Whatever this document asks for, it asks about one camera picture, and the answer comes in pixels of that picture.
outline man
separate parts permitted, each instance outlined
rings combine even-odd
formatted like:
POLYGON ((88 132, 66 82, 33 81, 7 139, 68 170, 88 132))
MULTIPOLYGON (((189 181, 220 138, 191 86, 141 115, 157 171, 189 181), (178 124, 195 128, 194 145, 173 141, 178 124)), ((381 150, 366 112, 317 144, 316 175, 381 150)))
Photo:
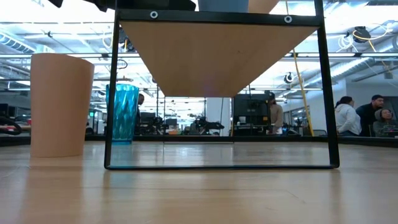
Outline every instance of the man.
POLYGON ((384 106, 384 98, 381 95, 372 96, 370 104, 362 105, 356 109, 356 113, 361 117, 362 131, 360 136, 374 136, 373 123, 376 121, 374 113, 384 106))
MULTIPOLYGON (((138 105, 142 105, 144 103, 145 97, 141 93, 138 96, 138 105)), ((139 126, 141 123, 141 114, 139 112, 139 107, 137 106, 137 115, 136 115, 136 126, 139 126)))
POLYGON ((281 105, 276 103, 275 93, 269 93, 269 106, 271 111, 271 125, 273 125, 270 134, 282 134, 284 111, 281 105))

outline woman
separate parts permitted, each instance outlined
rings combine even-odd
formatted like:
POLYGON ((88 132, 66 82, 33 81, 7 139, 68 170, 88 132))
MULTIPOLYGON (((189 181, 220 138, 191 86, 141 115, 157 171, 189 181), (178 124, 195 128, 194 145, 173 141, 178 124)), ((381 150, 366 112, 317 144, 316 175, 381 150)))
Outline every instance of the woman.
POLYGON ((392 111, 389 109, 379 109, 374 113, 374 117, 377 119, 373 123, 373 131, 376 137, 389 137, 390 130, 398 128, 398 123, 392 119, 392 111))
POLYGON ((336 104, 336 127, 340 136, 359 136, 361 133, 361 118, 353 106, 354 100, 350 96, 343 96, 336 104))

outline person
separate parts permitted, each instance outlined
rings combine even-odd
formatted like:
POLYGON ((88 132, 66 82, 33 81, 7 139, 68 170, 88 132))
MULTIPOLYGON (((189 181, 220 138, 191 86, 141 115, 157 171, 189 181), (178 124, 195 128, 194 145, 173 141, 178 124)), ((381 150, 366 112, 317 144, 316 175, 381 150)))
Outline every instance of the person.
POLYGON ((141 113, 139 111, 139 106, 144 103, 145 97, 143 94, 138 95, 138 101, 137 101, 137 114, 136 114, 136 125, 134 127, 134 134, 135 135, 140 135, 140 125, 141 125, 141 113))
POLYGON ((374 113, 374 116, 377 120, 373 123, 373 130, 376 137, 389 137, 389 131, 398 128, 398 122, 392 119, 391 110, 379 109, 374 113))
POLYGON ((374 113, 383 106, 384 98, 381 95, 374 95, 372 96, 372 102, 370 104, 362 105, 356 109, 356 113, 361 117, 362 131, 360 136, 374 136, 373 128, 371 127, 376 121, 374 113))
MULTIPOLYGON (((145 97, 143 94, 139 94, 138 96, 138 106, 142 105, 144 103, 145 97)), ((139 126, 141 123, 141 113, 139 112, 139 107, 137 106, 137 115, 136 115, 136 126, 139 126)))
POLYGON ((355 112, 354 100, 343 96, 335 107, 337 133, 340 136, 359 136, 361 134, 361 118, 355 112))
POLYGON ((269 93, 269 106, 271 111, 271 125, 273 125, 271 134, 282 134, 284 111, 281 105, 276 103, 275 93, 269 93))

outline jacket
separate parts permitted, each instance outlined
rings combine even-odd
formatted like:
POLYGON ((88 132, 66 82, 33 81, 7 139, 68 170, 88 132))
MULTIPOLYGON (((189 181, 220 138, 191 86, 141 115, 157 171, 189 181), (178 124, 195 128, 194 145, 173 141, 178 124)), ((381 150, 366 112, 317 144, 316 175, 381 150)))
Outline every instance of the jacket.
POLYGON ((361 117, 362 131, 361 131, 360 136, 364 136, 364 137, 374 136, 374 131, 373 131, 372 125, 376 121, 376 118, 374 117, 374 113, 378 109, 374 109, 371 103, 362 105, 356 109, 356 113, 361 117))
POLYGON ((394 119, 386 121, 381 117, 381 111, 382 109, 379 109, 374 113, 377 121, 373 123, 373 131, 376 137, 388 137, 389 129, 398 128, 398 122, 394 119))
POLYGON ((335 109, 336 127, 339 133, 351 131, 361 134, 361 117, 355 112, 351 105, 340 104, 335 109))
POLYGON ((284 122, 284 110, 281 105, 271 105, 271 124, 273 125, 272 132, 277 133, 278 129, 282 127, 284 122))

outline ceiling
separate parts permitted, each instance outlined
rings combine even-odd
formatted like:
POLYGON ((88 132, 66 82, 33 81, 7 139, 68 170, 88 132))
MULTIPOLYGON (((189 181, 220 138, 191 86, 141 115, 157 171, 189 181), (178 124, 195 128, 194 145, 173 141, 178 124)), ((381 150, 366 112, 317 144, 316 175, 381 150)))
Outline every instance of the ceiling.
MULTIPOLYGON (((347 32, 352 33, 356 26, 366 26, 370 32, 372 42, 377 51, 382 50, 385 43, 392 42, 392 38, 398 33, 398 5, 397 6, 370 6, 369 1, 347 1, 344 3, 325 2, 325 24, 328 40, 329 52, 372 52, 369 42, 358 44, 352 41, 352 35, 347 39, 344 36, 347 32)), ((1 35, 6 35, 24 46, 33 49, 35 53, 56 52, 63 54, 94 54, 109 53, 111 51, 111 36, 113 31, 114 12, 108 10, 106 13, 99 11, 95 5, 81 0, 64 0, 63 6, 59 9, 46 0, 12 0, 2 1, 0 7, 0 40, 1 35)), ((313 16, 315 14, 312 1, 289 1, 289 12, 291 14, 313 16)), ((286 14, 285 2, 281 1, 271 11, 271 14, 286 14)), ((313 34, 305 39, 296 47, 296 52, 318 52, 317 36, 313 34)), ((389 47, 385 52, 398 52, 398 49, 389 47)), ((0 54, 21 54, 21 51, 15 50, 6 45, 0 44, 0 54)), ((139 86, 142 90, 147 89, 147 96, 144 111, 155 110, 156 105, 156 84, 152 82, 150 72, 139 57, 123 57, 128 64, 125 69, 120 69, 118 78, 128 78, 133 85, 139 86)), ((103 81, 95 81, 95 88, 102 89, 109 83, 110 58, 88 58, 90 62, 96 65, 95 78, 103 81)), ((332 65, 354 61, 355 58, 342 58, 341 61, 332 62, 332 65)), ((13 88, 29 87, 29 58, 0 58, 0 65, 3 69, 9 69, 4 61, 23 68, 28 71, 18 71, 26 81, 13 82, 13 88)), ((388 66, 395 66, 395 59, 390 58, 388 66)), ((363 76, 370 76, 374 72, 386 70, 378 60, 370 68, 354 72, 347 76, 347 82, 353 82, 363 76)), ((298 69, 303 74, 305 82, 317 78, 320 64, 318 60, 300 58, 298 69)), ((0 68, 0 77, 10 78, 11 72, 3 72, 0 68)), ((282 60, 265 71, 261 76, 251 83, 256 88, 280 88, 288 85, 284 82, 284 76, 292 72, 296 74, 295 63, 291 60, 282 60)), ((383 74, 374 75, 370 78, 361 80, 359 83, 397 83, 396 78, 398 70, 391 71, 393 79, 386 80, 383 74)), ((319 83, 313 82, 306 87, 318 87, 319 83)), ((6 89, 6 82, 0 82, 0 88, 6 89)), ((93 92, 93 100, 104 101, 101 93, 93 92)), ((203 98, 190 98, 194 102, 190 104, 180 103, 178 108, 186 112, 200 114, 204 110, 203 98)), ((167 110, 172 110, 172 106, 167 106, 167 110)))

